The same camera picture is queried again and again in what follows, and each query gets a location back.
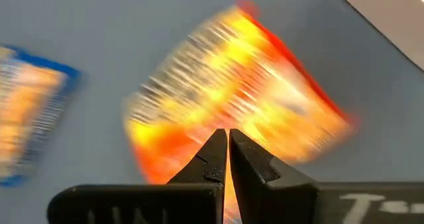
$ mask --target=gray surface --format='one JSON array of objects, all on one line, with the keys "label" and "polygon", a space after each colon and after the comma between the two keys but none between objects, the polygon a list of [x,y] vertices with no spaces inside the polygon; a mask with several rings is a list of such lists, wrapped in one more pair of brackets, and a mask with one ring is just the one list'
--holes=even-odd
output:
[{"label": "gray surface", "polygon": [[424,0],[347,0],[424,69]]},{"label": "gray surface", "polygon": [[[34,177],[0,190],[0,223],[46,223],[76,184],[140,184],[122,98],[195,25],[234,0],[0,0],[0,41],[71,64],[85,79]],[[361,117],[343,146],[300,167],[318,180],[424,180],[423,73],[343,0],[255,0],[328,94]]]}]

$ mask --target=blue-gray table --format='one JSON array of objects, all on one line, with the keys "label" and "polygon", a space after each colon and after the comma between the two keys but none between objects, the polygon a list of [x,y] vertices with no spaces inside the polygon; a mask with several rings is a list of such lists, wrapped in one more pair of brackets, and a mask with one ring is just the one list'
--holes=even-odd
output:
[{"label": "blue-gray table", "polygon": [[[0,0],[0,42],[79,68],[83,83],[24,186],[0,190],[1,224],[45,224],[76,184],[142,184],[122,100],[202,20],[235,0]],[[424,75],[344,0],[255,0],[327,93],[361,118],[299,169],[326,181],[424,180]]]}]

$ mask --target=blue border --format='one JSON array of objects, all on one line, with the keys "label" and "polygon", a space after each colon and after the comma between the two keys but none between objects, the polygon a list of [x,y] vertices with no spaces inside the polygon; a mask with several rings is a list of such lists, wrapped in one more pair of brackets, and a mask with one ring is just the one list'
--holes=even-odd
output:
[{"label": "blue border", "polygon": [[[52,99],[54,99],[55,97],[67,96],[69,93],[75,90],[81,76],[81,73],[78,70],[64,64],[59,64],[57,62],[47,60],[45,58],[32,56],[30,54],[27,54],[24,50],[20,48],[16,48],[13,46],[5,47],[10,48],[16,52],[12,59],[16,59],[21,62],[27,62],[39,68],[50,68],[51,70],[56,70],[67,75],[68,78],[66,78],[66,81],[64,81],[64,86]],[[9,176],[0,180],[0,186],[16,187],[21,185],[26,179],[26,176],[20,174]]]}]

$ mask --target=white object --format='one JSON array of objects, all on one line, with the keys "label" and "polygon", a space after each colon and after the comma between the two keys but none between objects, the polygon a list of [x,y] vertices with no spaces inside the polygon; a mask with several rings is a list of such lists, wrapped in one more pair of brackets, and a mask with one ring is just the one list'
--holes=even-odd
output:
[{"label": "white object", "polygon": [[424,0],[347,0],[424,70]]}]

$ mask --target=red edge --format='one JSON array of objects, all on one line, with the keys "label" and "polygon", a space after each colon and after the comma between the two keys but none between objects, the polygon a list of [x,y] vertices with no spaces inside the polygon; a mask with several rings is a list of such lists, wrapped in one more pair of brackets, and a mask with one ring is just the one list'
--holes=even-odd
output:
[{"label": "red edge", "polygon": [[336,104],[331,101],[329,96],[325,94],[324,90],[319,86],[319,84],[312,78],[311,75],[307,73],[307,70],[303,67],[302,63],[296,58],[296,56],[289,50],[289,48],[281,41],[275,34],[261,25],[258,21],[256,21],[253,17],[247,17],[255,24],[260,30],[262,30],[265,35],[268,37],[269,41],[280,51],[292,64],[293,66],[300,72],[301,75],[306,79],[307,83],[312,87],[312,89],[317,93],[317,95],[326,103],[329,104],[331,109],[333,109],[337,114],[339,114],[345,121],[350,121],[348,116],[343,113]]},{"label": "red edge", "polygon": [[253,18],[259,15],[259,9],[252,0],[237,0],[236,5]]}]

